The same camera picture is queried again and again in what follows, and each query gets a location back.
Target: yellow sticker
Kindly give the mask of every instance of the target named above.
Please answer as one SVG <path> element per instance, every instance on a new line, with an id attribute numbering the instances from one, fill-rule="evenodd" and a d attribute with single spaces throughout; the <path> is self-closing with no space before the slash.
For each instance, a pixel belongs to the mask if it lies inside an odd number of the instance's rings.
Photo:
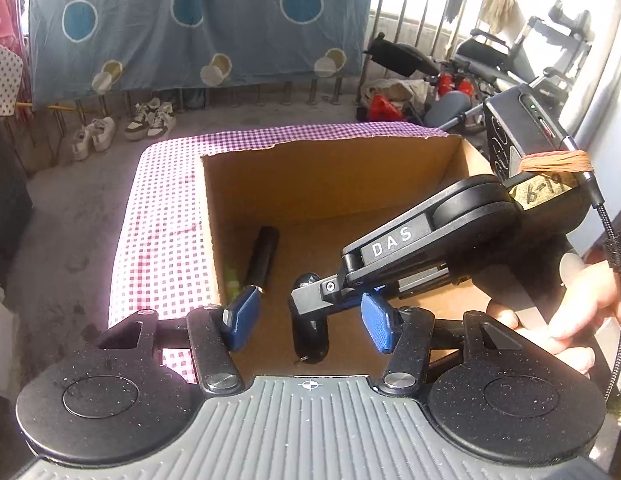
<path id="1" fill-rule="evenodd" d="M 510 196 L 526 211 L 574 187 L 577 180 L 572 173 L 540 173 L 511 188 Z"/>

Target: checkered cloth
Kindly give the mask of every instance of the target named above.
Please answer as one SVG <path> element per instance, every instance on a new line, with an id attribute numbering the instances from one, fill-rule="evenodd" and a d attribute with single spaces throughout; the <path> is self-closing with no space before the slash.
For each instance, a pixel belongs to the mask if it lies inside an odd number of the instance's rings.
<path id="1" fill-rule="evenodd" d="M 293 140 L 445 136 L 409 123 L 286 126 L 171 139 L 149 147 L 132 183 L 111 282 L 108 326 L 145 308 L 159 319 L 212 303 L 194 165 L 202 155 L 261 150 Z M 164 364 L 195 382 L 190 351 L 165 349 Z"/>

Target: sneaker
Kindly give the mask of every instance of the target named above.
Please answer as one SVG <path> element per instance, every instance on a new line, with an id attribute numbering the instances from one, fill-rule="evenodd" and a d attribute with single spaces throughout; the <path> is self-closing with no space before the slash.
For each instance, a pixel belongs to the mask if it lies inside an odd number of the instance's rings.
<path id="1" fill-rule="evenodd" d="M 75 160 L 84 160 L 90 155 L 89 146 L 93 134 L 87 126 L 82 126 L 72 136 L 72 155 Z"/>
<path id="2" fill-rule="evenodd" d="M 95 119 L 88 128 L 93 135 L 95 151 L 105 152 L 113 141 L 115 124 L 112 118 Z"/>
<path id="3" fill-rule="evenodd" d="M 130 124 L 126 126 L 126 131 L 124 132 L 126 139 L 140 140 L 146 137 L 148 127 L 154 121 L 155 111 L 158 110 L 159 105 L 161 105 L 161 101 L 158 97 L 151 99 L 147 103 L 135 105 L 136 115 Z"/>
<path id="4" fill-rule="evenodd" d="M 176 123 L 177 120 L 173 115 L 173 105 L 169 102 L 162 103 L 148 129 L 148 136 L 162 137 L 168 135 Z"/>

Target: cardboard box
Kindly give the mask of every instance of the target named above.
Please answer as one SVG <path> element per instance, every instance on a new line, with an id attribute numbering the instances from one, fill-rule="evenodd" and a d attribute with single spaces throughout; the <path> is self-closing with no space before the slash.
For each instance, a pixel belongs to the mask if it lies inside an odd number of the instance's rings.
<path id="1" fill-rule="evenodd" d="M 329 317 L 331 350 L 321 364 L 296 364 L 287 306 L 292 283 L 304 272 L 334 274 L 350 242 L 459 179 L 491 173 L 488 161 L 458 136 L 288 142 L 204 156 L 197 168 L 217 303 L 225 303 L 224 266 L 244 277 L 260 227 L 280 231 L 260 319 L 246 348 L 233 355 L 245 379 L 265 373 L 379 376 L 389 357 L 377 353 L 358 308 Z M 437 317 L 461 319 L 466 310 L 485 310 L 488 300 L 468 282 L 394 306 L 418 304 Z"/>

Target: gray plastic base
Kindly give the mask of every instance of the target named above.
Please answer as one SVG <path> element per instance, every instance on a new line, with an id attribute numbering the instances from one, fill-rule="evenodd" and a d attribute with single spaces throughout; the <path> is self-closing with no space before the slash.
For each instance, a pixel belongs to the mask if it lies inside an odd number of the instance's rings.
<path id="1" fill-rule="evenodd" d="M 152 456 L 111 468 L 44 460 L 24 480 L 470 479 L 599 480 L 586 458 L 540 468 L 483 461 L 444 440 L 412 399 L 366 378 L 257 377 L 244 393 L 204 402 L 193 424 Z"/>

